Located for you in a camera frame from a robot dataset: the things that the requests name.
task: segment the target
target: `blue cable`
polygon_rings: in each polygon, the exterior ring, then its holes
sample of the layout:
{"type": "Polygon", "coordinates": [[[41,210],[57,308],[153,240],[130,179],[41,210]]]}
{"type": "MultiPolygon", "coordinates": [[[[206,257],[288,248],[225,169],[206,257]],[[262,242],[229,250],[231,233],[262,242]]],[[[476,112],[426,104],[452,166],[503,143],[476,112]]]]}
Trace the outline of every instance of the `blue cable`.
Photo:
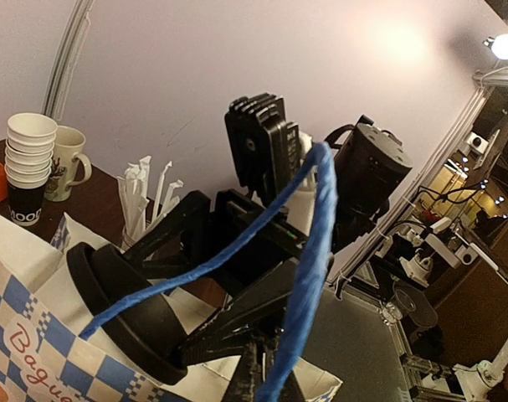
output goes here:
{"type": "Polygon", "coordinates": [[[331,250],[331,233],[336,220],[337,195],[333,156],[330,147],[325,142],[313,146],[299,172],[278,198],[231,245],[186,274],[123,297],[116,304],[95,316],[80,337],[88,340],[99,327],[124,310],[167,290],[195,281],[219,268],[277,215],[315,165],[318,167],[318,185],[310,238],[296,268],[295,284],[289,297],[284,332],[280,339],[275,365],[256,395],[258,402],[276,402],[285,381],[304,350],[326,278],[326,267],[331,250]]]}

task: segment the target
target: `stack of paper cups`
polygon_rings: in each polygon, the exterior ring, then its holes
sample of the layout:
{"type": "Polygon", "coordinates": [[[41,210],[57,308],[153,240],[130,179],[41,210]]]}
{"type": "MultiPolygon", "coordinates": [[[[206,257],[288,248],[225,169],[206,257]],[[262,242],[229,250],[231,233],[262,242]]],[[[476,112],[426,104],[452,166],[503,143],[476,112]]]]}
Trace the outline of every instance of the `stack of paper cups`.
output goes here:
{"type": "Polygon", "coordinates": [[[57,129],[53,119],[38,113],[19,113],[8,119],[4,168],[10,215],[20,226],[39,221],[57,129]]]}

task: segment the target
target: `lamp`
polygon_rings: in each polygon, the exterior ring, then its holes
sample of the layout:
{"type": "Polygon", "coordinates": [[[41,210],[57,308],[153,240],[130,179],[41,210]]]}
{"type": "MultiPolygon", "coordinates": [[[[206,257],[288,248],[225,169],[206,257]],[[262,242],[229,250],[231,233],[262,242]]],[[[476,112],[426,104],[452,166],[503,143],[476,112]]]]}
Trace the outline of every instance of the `lamp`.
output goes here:
{"type": "Polygon", "coordinates": [[[494,52],[497,59],[508,60],[508,33],[499,35],[497,38],[489,37],[485,45],[494,52]]]}

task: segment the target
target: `mug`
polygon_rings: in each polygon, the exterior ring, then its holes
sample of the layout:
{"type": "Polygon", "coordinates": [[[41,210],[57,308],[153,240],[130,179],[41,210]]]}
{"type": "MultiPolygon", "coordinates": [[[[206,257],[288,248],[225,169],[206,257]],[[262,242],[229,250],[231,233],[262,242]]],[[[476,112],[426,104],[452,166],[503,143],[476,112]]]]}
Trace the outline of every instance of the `mug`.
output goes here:
{"type": "Polygon", "coordinates": [[[71,195],[73,186],[85,183],[92,175],[92,165],[83,148],[85,135],[71,127],[59,126],[54,140],[52,172],[45,189],[45,198],[49,201],[65,201],[71,195]],[[83,164],[85,176],[75,182],[79,162],[83,164]]]}

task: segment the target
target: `brown table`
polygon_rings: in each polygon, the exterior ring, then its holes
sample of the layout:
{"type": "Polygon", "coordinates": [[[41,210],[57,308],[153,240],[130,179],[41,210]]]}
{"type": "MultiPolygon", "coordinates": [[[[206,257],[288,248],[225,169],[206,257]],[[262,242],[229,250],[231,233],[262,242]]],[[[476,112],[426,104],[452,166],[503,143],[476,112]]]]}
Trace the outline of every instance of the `brown table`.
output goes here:
{"type": "MultiPolygon", "coordinates": [[[[4,163],[4,141],[0,141],[0,162],[4,163]]],[[[118,245],[124,225],[118,196],[117,181],[97,167],[92,167],[90,180],[74,187],[71,197],[62,203],[44,200],[40,221],[28,228],[39,238],[49,242],[64,212],[96,234],[118,245]]],[[[0,203],[0,214],[10,219],[8,201],[0,203]]]]}

